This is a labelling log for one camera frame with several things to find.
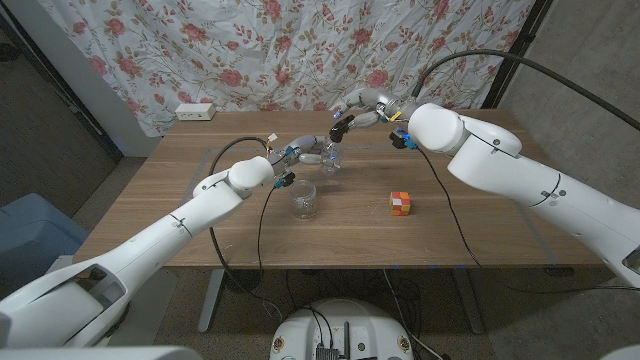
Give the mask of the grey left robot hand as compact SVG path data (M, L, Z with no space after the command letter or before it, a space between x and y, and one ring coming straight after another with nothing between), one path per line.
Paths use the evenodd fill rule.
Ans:
M329 153L330 144L325 136L304 135L271 152L268 161L275 175L287 172L298 163L336 169L340 165L338 157Z

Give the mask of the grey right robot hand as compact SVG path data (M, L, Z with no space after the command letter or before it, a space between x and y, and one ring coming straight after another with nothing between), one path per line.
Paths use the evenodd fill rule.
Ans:
M352 107L366 108L367 112L350 120L349 129L368 128L385 121L408 121L419 104L403 100L385 90L358 88L334 104L334 122L337 123Z

